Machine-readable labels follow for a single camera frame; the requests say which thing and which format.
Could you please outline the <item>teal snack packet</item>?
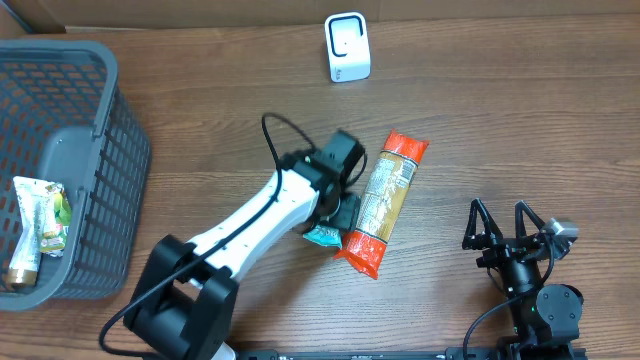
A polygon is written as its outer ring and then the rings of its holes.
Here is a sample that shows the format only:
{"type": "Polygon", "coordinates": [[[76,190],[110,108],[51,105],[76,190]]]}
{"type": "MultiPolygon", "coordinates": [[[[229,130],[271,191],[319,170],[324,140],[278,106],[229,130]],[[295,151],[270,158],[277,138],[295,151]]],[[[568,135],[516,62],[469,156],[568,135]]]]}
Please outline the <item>teal snack packet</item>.
{"type": "Polygon", "coordinates": [[[342,236],[340,230],[330,226],[320,224],[315,225],[305,232],[303,237],[306,240],[323,247],[342,248],[342,236]]]}

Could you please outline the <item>orange spaghetti packet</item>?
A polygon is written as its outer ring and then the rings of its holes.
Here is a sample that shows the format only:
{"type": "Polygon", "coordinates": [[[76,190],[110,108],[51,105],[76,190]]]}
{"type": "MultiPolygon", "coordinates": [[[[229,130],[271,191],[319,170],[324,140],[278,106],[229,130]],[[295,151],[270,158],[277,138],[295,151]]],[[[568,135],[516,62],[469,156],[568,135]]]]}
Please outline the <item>orange spaghetti packet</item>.
{"type": "Polygon", "coordinates": [[[343,236],[337,259],[346,259],[358,272],[373,279],[378,277],[392,231],[428,146],[427,140],[390,131],[362,194],[355,228],[343,236]]]}

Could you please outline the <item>green tea packet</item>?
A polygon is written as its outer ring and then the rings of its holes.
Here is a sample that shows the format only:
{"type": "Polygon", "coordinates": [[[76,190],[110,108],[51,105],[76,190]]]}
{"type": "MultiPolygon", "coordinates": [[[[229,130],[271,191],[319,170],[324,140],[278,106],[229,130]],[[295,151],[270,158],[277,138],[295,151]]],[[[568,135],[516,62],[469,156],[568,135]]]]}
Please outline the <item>green tea packet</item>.
{"type": "Polygon", "coordinates": [[[41,227],[38,231],[40,252],[62,257],[72,220],[72,209],[61,183],[44,186],[45,197],[40,203],[41,227]]]}

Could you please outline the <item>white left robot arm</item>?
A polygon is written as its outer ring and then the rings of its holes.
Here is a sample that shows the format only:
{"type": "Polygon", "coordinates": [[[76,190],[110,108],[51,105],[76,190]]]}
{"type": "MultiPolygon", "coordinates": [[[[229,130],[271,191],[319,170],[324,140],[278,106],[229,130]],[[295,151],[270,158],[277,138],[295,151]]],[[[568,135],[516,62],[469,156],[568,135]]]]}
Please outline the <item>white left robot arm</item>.
{"type": "Polygon", "coordinates": [[[172,235],[153,248],[124,315],[127,329],[157,359],[236,359],[226,342],[240,281],[295,227],[355,226],[359,197],[349,177],[366,158],[363,145],[337,131],[321,149],[277,161],[271,179],[220,224],[183,242],[172,235]]]}

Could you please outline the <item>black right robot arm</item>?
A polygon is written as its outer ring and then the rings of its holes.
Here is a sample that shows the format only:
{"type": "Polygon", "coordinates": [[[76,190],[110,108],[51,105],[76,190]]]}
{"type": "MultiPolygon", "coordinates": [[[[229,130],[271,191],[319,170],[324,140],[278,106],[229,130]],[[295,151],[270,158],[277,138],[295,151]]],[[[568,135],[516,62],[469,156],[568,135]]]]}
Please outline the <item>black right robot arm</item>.
{"type": "Polygon", "coordinates": [[[579,228],[566,219],[542,220],[523,200],[515,210],[515,235],[504,236],[483,202],[470,204],[464,250],[480,250],[484,269],[505,301],[480,315],[463,338],[461,358],[584,359],[572,342],[579,338],[584,297],[575,287],[548,282],[558,261],[569,254],[579,228]],[[470,347],[473,332],[497,312],[510,312],[514,334],[491,349],[470,347]]]}

